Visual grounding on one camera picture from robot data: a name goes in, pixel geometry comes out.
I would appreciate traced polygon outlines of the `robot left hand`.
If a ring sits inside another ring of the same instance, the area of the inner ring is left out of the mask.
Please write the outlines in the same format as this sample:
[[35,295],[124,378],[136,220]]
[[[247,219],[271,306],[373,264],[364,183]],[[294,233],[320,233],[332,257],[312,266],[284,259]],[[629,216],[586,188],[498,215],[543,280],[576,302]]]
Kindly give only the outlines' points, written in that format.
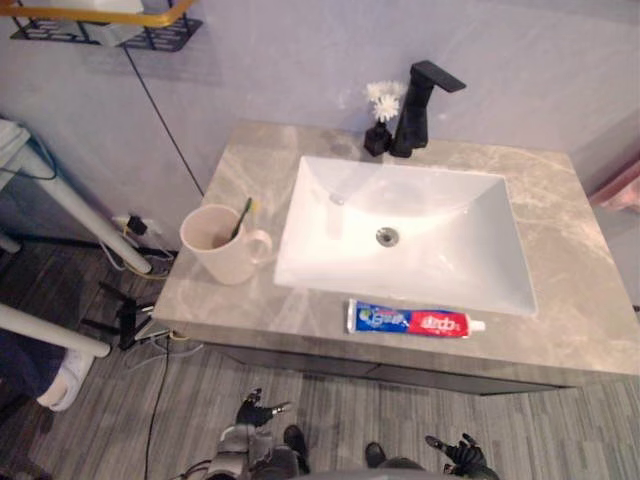
[[286,401],[273,406],[264,406],[261,403],[262,389],[254,388],[245,397],[237,411],[235,423],[262,427],[276,416],[284,414],[293,408],[293,403]]

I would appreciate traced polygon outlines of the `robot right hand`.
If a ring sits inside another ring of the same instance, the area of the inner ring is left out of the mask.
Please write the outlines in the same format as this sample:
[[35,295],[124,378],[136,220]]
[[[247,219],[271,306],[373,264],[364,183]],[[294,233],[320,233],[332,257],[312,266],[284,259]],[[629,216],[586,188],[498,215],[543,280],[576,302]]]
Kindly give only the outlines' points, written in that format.
[[450,445],[432,435],[425,436],[426,443],[433,449],[444,453],[450,460],[443,467],[445,475],[481,479],[487,476],[486,457],[476,441],[468,434],[462,434],[457,445]]

